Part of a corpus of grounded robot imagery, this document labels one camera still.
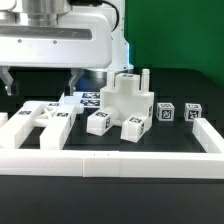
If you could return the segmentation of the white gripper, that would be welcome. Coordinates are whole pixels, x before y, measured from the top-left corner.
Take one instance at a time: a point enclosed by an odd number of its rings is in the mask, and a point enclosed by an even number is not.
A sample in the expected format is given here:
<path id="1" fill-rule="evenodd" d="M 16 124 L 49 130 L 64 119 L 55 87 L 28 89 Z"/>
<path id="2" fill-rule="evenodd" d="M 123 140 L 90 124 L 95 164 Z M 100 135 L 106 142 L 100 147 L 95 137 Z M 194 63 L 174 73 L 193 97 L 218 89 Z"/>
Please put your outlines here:
<path id="1" fill-rule="evenodd" d="M 8 96 L 18 83 L 7 66 L 72 68 L 64 95 L 72 96 L 84 75 L 80 68 L 106 68 L 112 62 L 111 27 L 101 14 L 70 12 L 54 27 L 0 25 L 0 79 Z"/>

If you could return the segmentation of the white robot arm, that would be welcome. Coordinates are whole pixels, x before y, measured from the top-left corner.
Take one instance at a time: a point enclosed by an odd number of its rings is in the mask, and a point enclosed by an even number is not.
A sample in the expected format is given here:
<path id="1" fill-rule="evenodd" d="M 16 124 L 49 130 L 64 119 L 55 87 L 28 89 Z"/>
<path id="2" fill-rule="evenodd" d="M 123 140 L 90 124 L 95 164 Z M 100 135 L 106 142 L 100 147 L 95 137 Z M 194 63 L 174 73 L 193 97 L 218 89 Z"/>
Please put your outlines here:
<path id="1" fill-rule="evenodd" d="M 129 70 L 124 25 L 125 0 L 0 0 L 0 80 L 15 95 L 10 68 L 68 68 L 70 95 L 85 70 Z"/>

